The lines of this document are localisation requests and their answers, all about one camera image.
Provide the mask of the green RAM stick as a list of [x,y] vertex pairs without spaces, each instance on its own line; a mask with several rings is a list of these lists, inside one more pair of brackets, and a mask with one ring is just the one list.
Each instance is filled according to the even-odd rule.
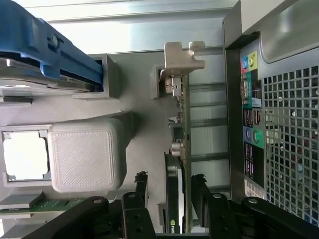
[[43,199],[29,209],[3,209],[0,216],[33,215],[38,213],[65,212],[84,201],[84,198]]

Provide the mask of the open black PC case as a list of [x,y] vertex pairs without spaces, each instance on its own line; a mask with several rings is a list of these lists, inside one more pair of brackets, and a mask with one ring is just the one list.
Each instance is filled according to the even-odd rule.
[[319,239],[319,0],[223,20],[232,239]]

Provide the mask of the silver CPU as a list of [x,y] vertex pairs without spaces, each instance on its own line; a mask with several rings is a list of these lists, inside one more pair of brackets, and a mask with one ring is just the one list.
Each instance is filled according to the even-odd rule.
[[11,180],[43,180],[49,172],[45,133],[40,131],[4,132],[3,155]]

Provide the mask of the hard disk in blue carrier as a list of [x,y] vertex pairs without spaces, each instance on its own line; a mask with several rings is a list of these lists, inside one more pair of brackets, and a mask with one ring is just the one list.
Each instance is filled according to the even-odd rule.
[[101,60],[12,0],[0,0],[0,96],[103,90]]

